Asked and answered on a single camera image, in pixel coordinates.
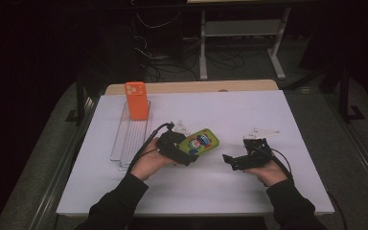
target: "white table surface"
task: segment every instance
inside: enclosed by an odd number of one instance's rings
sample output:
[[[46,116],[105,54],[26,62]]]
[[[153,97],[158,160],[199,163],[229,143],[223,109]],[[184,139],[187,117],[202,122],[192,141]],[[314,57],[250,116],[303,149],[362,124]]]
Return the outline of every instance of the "white table surface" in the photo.
[[[148,191],[136,216],[261,216],[273,209],[256,176],[234,172],[223,154],[246,154],[242,137],[254,127],[279,130],[268,144],[284,154],[300,193],[316,214],[334,212],[321,179],[295,123],[283,91],[150,94],[152,130],[182,120],[191,132],[210,128],[217,148],[202,154],[189,167],[168,166],[146,183]],[[110,161],[125,96],[102,96],[86,133],[57,213],[87,215],[89,208],[113,190],[126,172]]]

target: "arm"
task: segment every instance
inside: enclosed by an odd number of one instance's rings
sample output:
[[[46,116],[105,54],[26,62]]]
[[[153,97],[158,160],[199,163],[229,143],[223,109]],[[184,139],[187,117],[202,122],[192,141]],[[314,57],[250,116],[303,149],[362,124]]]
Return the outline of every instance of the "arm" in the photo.
[[[281,229],[326,229],[315,217],[315,207],[302,197],[291,179],[288,179],[280,167],[270,161],[261,168],[245,170],[256,174],[269,188],[268,197],[274,208],[274,218]]]
[[[155,147],[156,139],[152,140],[143,151],[131,173],[128,173],[121,183],[104,195],[98,203],[89,210],[88,219],[77,226],[82,229],[125,229],[133,219],[137,204],[148,189],[145,180],[163,166],[174,162],[158,153]]]

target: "forearm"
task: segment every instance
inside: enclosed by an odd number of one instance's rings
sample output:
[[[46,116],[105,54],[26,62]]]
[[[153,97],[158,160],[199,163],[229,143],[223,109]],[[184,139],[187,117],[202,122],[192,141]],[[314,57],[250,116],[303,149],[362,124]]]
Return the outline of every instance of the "forearm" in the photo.
[[[76,229],[124,229],[133,219],[148,186],[128,173],[121,183],[89,210],[88,219]]]
[[[295,188],[292,180],[284,180],[267,189],[274,207],[274,218],[281,229],[326,229],[315,217],[315,207]]]

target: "person's right hand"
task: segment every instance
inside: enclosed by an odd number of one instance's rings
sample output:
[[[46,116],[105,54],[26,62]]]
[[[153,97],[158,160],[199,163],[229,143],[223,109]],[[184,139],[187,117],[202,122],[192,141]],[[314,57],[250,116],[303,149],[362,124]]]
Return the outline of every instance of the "person's right hand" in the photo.
[[[257,175],[268,187],[288,179],[282,169],[274,161],[270,161],[260,168],[244,170],[244,172]]]

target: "background table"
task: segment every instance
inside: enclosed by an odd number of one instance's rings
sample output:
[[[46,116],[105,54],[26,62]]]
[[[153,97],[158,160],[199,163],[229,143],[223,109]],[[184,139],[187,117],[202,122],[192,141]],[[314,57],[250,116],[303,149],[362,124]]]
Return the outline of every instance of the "background table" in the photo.
[[[207,82],[200,84],[206,89]],[[211,88],[233,89],[236,81],[216,81]],[[259,81],[239,81],[241,86]],[[183,83],[189,86],[197,83]],[[265,187],[247,173],[233,172],[222,154],[245,155],[242,136],[253,127],[280,130],[268,144],[288,159],[296,187],[316,206],[316,214],[332,213],[334,208],[312,164],[310,155],[289,110],[282,91],[194,92],[153,94],[163,84],[147,84],[153,113],[152,127],[182,120],[196,132],[210,128],[220,145],[201,155],[189,167],[168,166],[146,183],[149,190],[140,201],[136,216],[261,216],[272,212]],[[180,83],[165,84],[179,87]],[[108,93],[121,87],[112,85]],[[80,154],[64,190],[57,212],[87,215],[89,208],[114,189],[126,172],[109,160],[121,119],[123,95],[100,99]]]

